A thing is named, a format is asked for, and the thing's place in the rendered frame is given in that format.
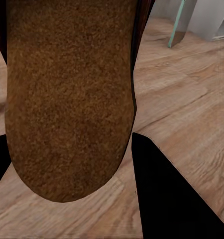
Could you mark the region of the sandal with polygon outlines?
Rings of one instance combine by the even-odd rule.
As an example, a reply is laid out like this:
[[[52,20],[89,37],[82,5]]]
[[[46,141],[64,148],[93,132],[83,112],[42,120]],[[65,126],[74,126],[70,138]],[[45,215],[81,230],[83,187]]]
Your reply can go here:
[[[6,140],[16,173],[38,196],[73,202],[118,170],[155,1],[0,0]]]

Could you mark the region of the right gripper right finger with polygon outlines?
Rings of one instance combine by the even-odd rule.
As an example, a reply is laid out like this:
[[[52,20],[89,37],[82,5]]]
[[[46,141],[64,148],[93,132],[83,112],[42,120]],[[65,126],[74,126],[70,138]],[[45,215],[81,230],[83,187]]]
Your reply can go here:
[[[148,137],[131,151],[143,239],[224,239],[224,223]]]

